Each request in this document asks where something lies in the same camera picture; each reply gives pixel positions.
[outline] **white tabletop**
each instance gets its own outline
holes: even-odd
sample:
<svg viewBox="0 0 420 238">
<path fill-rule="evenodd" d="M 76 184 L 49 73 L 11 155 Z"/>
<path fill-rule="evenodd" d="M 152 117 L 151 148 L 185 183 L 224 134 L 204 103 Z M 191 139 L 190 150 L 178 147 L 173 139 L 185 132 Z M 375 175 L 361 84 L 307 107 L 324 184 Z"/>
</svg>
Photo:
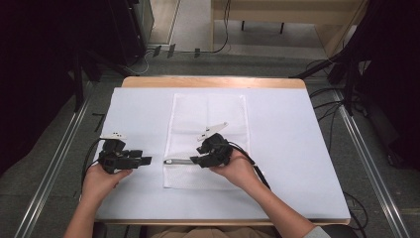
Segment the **white tabletop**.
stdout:
<svg viewBox="0 0 420 238">
<path fill-rule="evenodd" d="M 252 157 L 272 191 L 314 222 L 349 222 L 349 210 L 305 88 L 115 88 L 102 135 L 119 132 L 128 138 L 125 149 L 143 150 L 144 156 L 153 159 L 119 183 L 99 208 L 98 220 L 268 222 L 258 204 L 239 189 L 163 188 L 162 158 L 174 93 L 245 95 Z"/>
</svg>

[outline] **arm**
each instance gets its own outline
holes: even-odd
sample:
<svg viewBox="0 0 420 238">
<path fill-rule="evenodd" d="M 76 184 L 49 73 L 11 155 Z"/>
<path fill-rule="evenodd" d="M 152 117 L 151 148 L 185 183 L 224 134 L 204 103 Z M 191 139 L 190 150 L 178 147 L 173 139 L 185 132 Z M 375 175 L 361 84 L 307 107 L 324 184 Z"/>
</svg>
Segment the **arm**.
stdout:
<svg viewBox="0 0 420 238">
<path fill-rule="evenodd" d="M 86 173 L 83 193 L 73 217 L 65 231 L 64 238 L 91 238 L 96 210 L 102 200 L 132 171 L 119 171 L 114 175 L 107 174 L 100 166 L 92 166 Z"/>
<path fill-rule="evenodd" d="M 232 184 L 244 190 L 264 210 L 284 238 L 304 237 L 315 225 L 278 198 L 257 177 L 248 160 L 234 150 L 226 167 L 211 168 Z"/>
</svg>

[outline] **black cable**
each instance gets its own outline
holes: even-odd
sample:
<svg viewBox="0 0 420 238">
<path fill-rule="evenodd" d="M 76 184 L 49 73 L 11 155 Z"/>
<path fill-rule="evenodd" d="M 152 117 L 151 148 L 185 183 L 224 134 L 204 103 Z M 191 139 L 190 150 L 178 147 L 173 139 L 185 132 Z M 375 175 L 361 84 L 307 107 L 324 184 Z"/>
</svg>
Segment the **black cable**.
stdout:
<svg viewBox="0 0 420 238">
<path fill-rule="evenodd" d="M 230 12 L 231 12 L 231 1 L 232 0 L 227 0 L 226 1 L 225 13 L 224 13 L 224 17 L 223 17 L 223 22 L 225 24 L 225 33 L 226 33 L 225 43 L 217 51 L 213 51 L 213 52 L 200 52 L 201 54 L 216 54 L 216 53 L 219 53 L 228 44 L 228 41 L 229 41 L 228 25 L 229 25 L 229 15 L 230 15 Z M 196 54 L 196 52 L 184 52 L 184 51 L 173 51 L 173 52 L 174 53 L 183 53 L 183 54 Z"/>
<path fill-rule="evenodd" d="M 328 110 L 324 113 L 324 115 L 323 115 L 322 117 L 320 117 L 320 118 L 318 118 L 318 119 L 317 119 L 317 120 L 318 120 L 318 122 L 320 122 L 322 119 L 324 119 L 324 118 L 328 117 L 329 115 L 332 115 L 332 114 L 334 113 L 334 111 L 333 111 L 333 112 L 330 112 L 332 109 L 336 110 L 336 108 L 338 108 L 338 107 L 340 107 L 340 106 L 342 106 L 342 105 L 343 105 L 343 103 L 339 103 L 339 104 L 337 104 L 337 105 L 332 106 L 330 109 L 328 109 Z"/>
<path fill-rule="evenodd" d="M 366 218 L 366 221 L 365 221 L 364 225 L 359 226 L 359 228 L 352 227 L 352 229 L 354 229 L 354 230 L 365 229 L 368 226 L 368 212 L 365 209 L 364 205 L 359 200 L 357 200 L 354 196 L 348 194 L 347 192 L 343 191 L 343 194 L 351 197 L 352 200 L 354 200 L 362 208 L 362 210 L 364 211 L 365 218 Z"/>
<path fill-rule="evenodd" d="M 124 238 L 129 237 L 130 225 L 126 226 L 126 231 L 124 232 Z"/>
<path fill-rule="evenodd" d="M 351 211 L 351 209 L 349 209 L 349 212 L 350 212 L 350 215 L 352 216 L 352 218 L 355 220 L 356 224 L 358 224 L 358 226 L 361 227 L 361 229 L 359 229 L 359 230 L 362 232 L 362 235 L 364 236 L 364 238 L 367 238 L 367 235 L 365 234 L 365 230 L 362 228 L 361 223 L 356 218 L 355 214 Z"/>
<path fill-rule="evenodd" d="M 331 90 L 343 90 L 343 88 L 335 88 L 335 87 L 321 88 L 321 89 L 313 91 L 311 94 L 309 94 L 309 98 L 312 98 L 314 96 L 317 96 L 318 94 L 321 94 L 321 93 L 327 92 L 327 91 L 331 91 Z"/>
<path fill-rule="evenodd" d="M 81 182 L 80 182 L 81 183 L 81 187 L 83 187 L 83 181 L 84 181 L 84 178 L 86 177 L 86 172 L 87 172 L 86 164 L 87 164 L 87 161 L 89 160 L 90 153 L 92 152 L 92 150 L 96 146 L 96 144 L 98 144 L 101 140 L 103 140 L 103 139 L 101 139 L 101 138 L 96 139 L 92 143 L 92 145 L 90 146 L 89 150 L 87 151 L 86 156 L 84 157 L 83 167 L 82 167 L 82 170 L 81 170 Z"/>
<path fill-rule="evenodd" d="M 364 62 L 364 70 L 362 71 L 362 75 L 365 75 L 365 70 L 367 69 L 367 60 Z"/>
<path fill-rule="evenodd" d="M 314 106 L 314 107 L 313 107 L 313 109 L 315 110 L 315 109 L 318 109 L 318 108 L 320 108 L 320 107 L 328 106 L 328 105 L 330 105 L 330 104 L 337 104 L 337 103 L 343 103 L 343 101 L 331 101 L 331 102 L 326 102 L 326 103 L 320 104 L 320 105 L 318 105 L 318 106 Z"/>
<path fill-rule="evenodd" d="M 309 64 L 307 64 L 307 65 L 306 65 L 305 71 L 306 71 L 306 70 L 308 70 L 309 65 L 311 65 L 312 63 L 317 62 L 317 61 L 323 61 L 323 60 L 324 60 L 324 59 L 315 59 L 314 61 L 311 61 Z M 325 70 L 325 68 L 322 68 L 322 70 L 324 71 L 324 73 L 325 73 L 327 76 L 329 75 L 329 73 Z"/>
<path fill-rule="evenodd" d="M 85 170 L 83 170 L 84 174 L 83 174 L 83 177 L 82 177 L 81 183 L 80 183 L 80 193 L 82 193 L 82 191 L 83 191 L 83 183 L 84 183 L 84 179 L 86 178 L 87 171 L 89 170 L 90 167 L 92 167 L 98 161 L 99 161 L 99 159 L 93 161 L 92 163 L 89 164 L 89 166 Z"/>
<path fill-rule="evenodd" d="M 238 150 L 239 152 L 241 152 L 241 154 L 243 154 L 248 161 L 251 163 L 251 165 L 254 167 L 254 170 L 256 171 L 257 175 L 259 176 L 260 180 L 262 181 L 262 183 L 268 187 L 268 189 L 271 189 L 271 187 L 269 187 L 268 182 L 266 181 L 265 177 L 263 176 L 263 172 L 260 170 L 260 168 L 258 166 L 256 166 L 256 162 L 251 159 L 251 157 L 247 154 L 246 151 L 244 151 L 244 149 L 242 149 L 240 146 L 238 146 L 237 144 L 233 143 L 233 142 L 229 142 L 230 146 L 236 150 Z"/>
<path fill-rule="evenodd" d="M 331 119 L 331 125 L 330 125 L 330 140 L 328 142 L 328 154 L 331 153 L 331 146 L 333 144 L 333 125 L 334 125 L 334 118 L 336 117 L 336 113 L 338 111 L 338 109 L 340 108 L 340 106 L 338 106 L 336 109 L 334 109 L 334 113 L 333 113 L 333 118 Z"/>
</svg>

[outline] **metal frame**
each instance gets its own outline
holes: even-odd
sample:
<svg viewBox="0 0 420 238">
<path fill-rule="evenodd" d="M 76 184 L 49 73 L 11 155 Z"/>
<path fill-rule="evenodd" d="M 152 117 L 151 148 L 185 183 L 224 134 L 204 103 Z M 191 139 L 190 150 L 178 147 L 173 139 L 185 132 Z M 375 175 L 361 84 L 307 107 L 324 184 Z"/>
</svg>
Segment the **metal frame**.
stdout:
<svg viewBox="0 0 420 238">
<path fill-rule="evenodd" d="M 65 156 L 67 155 L 74 135 L 76 134 L 77 129 L 83 119 L 84 113 L 86 112 L 86 108 L 93 94 L 93 88 L 94 86 L 92 85 L 92 82 L 88 81 L 85 88 L 87 91 L 87 96 L 81 105 L 79 112 L 73 114 L 73 117 L 71 118 L 71 121 L 61 138 L 55 154 L 52 157 L 49 168 L 47 169 L 46 174 L 40 183 L 40 186 L 38 187 L 35 195 L 32 197 L 29 203 L 25 216 L 18 228 L 18 231 L 15 234 L 15 238 L 25 238 L 31 236 L 35 224 L 37 223 L 44 205 L 46 204 L 47 198 L 49 197 L 50 191 L 53 188 L 53 184 L 64 162 Z"/>
<path fill-rule="evenodd" d="M 334 99 L 343 100 L 344 97 L 340 91 L 336 90 L 334 93 Z M 400 211 L 396 206 L 388 188 L 385 185 L 385 182 L 380 175 L 379 170 L 374 163 L 374 160 L 368 150 L 368 146 L 365 143 L 365 140 L 362 137 L 362 134 L 359 131 L 354 118 L 348 114 L 344 107 L 340 107 L 340 113 L 347 126 L 347 129 L 349 130 L 350 136 L 352 137 L 352 140 L 356 146 L 356 150 L 359 153 L 362 164 L 365 167 L 367 177 L 369 178 L 371 186 L 376 193 L 377 199 L 379 200 L 383 213 L 388 220 L 389 226 L 394 236 L 398 238 L 411 237 L 404 221 L 402 220 Z"/>
</svg>

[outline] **person's left hand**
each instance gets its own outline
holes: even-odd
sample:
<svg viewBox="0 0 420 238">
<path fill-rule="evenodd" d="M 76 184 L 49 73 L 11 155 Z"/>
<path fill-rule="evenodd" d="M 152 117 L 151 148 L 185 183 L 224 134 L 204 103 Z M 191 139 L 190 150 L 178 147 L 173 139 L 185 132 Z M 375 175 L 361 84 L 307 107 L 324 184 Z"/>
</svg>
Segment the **person's left hand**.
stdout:
<svg viewBox="0 0 420 238">
<path fill-rule="evenodd" d="M 102 200 L 133 170 L 119 171 L 113 175 L 106 173 L 101 166 L 95 165 L 89 168 L 83 182 L 83 189 L 80 202 L 87 202 L 99 207 Z"/>
</svg>

